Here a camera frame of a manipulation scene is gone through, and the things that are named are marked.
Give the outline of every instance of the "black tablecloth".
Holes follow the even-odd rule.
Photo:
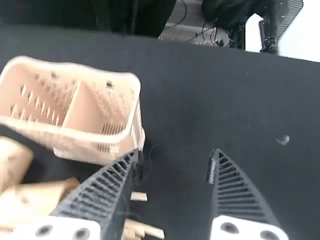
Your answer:
[[[166,239],[208,239],[212,188],[205,178],[212,148],[250,177],[291,240],[318,239],[319,64],[94,32],[3,26],[0,33],[0,66],[28,55],[140,78],[145,162],[152,171],[137,188],[149,201],[134,204],[132,214],[163,228]],[[26,183],[83,181],[99,168],[20,141],[35,151]]]

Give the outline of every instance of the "black bag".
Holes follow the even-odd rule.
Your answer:
[[[263,9],[273,0],[203,0],[201,10],[208,23],[217,28],[232,30],[254,13]]]

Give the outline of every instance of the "wooden piece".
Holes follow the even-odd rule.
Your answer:
[[[133,224],[130,224],[130,222],[125,221],[124,227],[128,229],[133,229],[137,237],[144,238],[146,235],[145,228],[143,226],[133,225]]]
[[[21,182],[34,157],[21,143],[0,136],[0,194]]]
[[[125,225],[127,224],[127,226],[134,226],[134,227],[143,227],[144,228],[144,232],[150,236],[156,237],[158,239],[165,239],[165,233],[162,229],[154,227],[154,226],[150,226],[138,221],[134,221],[131,219],[126,219],[125,220]]]
[[[142,202],[146,202],[148,201],[148,197],[147,197],[147,194],[145,192],[136,192],[136,191],[133,191],[131,193],[131,198],[130,198],[131,201],[142,201]]]
[[[0,195],[0,227],[10,229],[17,224],[29,223],[33,217],[49,215],[79,184],[72,177],[8,188]]]
[[[123,233],[122,233],[123,237],[125,239],[131,239],[131,240],[135,240],[136,238],[136,234],[135,231],[132,228],[127,228],[125,227],[123,229]]]

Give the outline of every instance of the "screw hole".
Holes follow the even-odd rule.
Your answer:
[[[262,231],[260,237],[264,240],[279,240],[279,237],[272,231]]]
[[[74,233],[72,240],[87,240],[89,236],[90,236],[89,229],[80,228]]]
[[[57,74],[54,71],[51,72],[51,78],[53,80],[57,80],[57,78],[58,78]]]
[[[231,222],[225,222],[221,225],[221,230],[230,233],[230,234],[238,234],[239,229],[237,228],[236,225],[234,225]]]
[[[54,227],[53,227],[52,225],[44,225],[44,226],[40,227],[40,228],[36,231],[35,235],[36,235],[38,238],[47,236],[47,235],[49,235],[49,234],[51,233],[51,231],[52,231],[53,228],[54,228]]]
[[[106,89],[112,89],[114,86],[112,85],[112,83],[110,81],[106,82],[105,88]]]

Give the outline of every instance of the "black mesh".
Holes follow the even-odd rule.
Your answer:
[[[140,153],[136,149],[104,166],[69,194],[50,214],[96,221],[102,239],[119,240],[129,210],[134,168]]]
[[[284,5],[283,2],[286,2],[288,11],[287,13],[283,13],[281,11],[281,4]],[[290,24],[293,22],[295,17],[301,11],[304,6],[303,0],[276,0],[274,3],[276,19],[279,23],[276,26],[276,38],[279,39],[284,32],[288,29]]]
[[[280,226],[254,184],[219,149],[212,152],[208,181],[214,185],[214,217],[226,215]]]

